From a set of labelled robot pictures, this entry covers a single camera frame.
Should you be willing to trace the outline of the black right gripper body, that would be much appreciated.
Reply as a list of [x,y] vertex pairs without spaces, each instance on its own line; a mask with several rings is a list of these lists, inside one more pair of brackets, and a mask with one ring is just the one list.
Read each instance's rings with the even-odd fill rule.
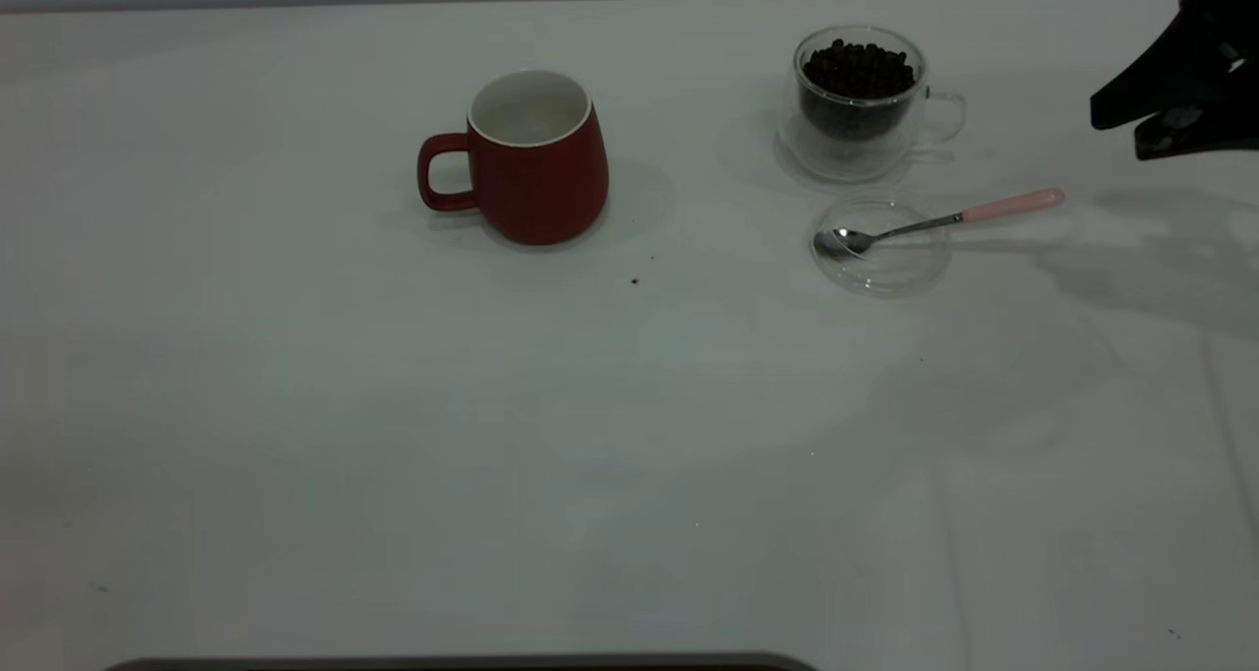
[[1256,57],[1258,0],[1178,0],[1178,11],[1225,60]]

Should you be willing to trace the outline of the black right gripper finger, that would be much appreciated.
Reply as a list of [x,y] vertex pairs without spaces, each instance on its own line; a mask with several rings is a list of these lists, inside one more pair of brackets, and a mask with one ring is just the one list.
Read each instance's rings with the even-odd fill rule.
[[1165,110],[1134,128],[1139,160],[1258,150],[1256,110]]
[[1168,110],[1240,110],[1256,97],[1255,23],[1177,15],[1113,81],[1090,97],[1093,128],[1121,127]]

